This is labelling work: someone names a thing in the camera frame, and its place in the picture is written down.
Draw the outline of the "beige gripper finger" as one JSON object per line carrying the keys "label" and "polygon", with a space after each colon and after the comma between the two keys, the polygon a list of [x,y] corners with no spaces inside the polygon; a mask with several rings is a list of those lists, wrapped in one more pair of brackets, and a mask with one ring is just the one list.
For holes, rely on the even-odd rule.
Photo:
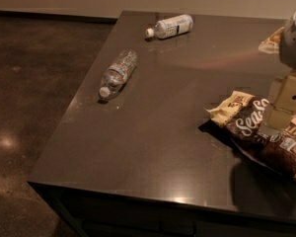
{"label": "beige gripper finger", "polygon": [[296,115],[296,70],[272,82],[259,131],[275,135],[282,131]]}

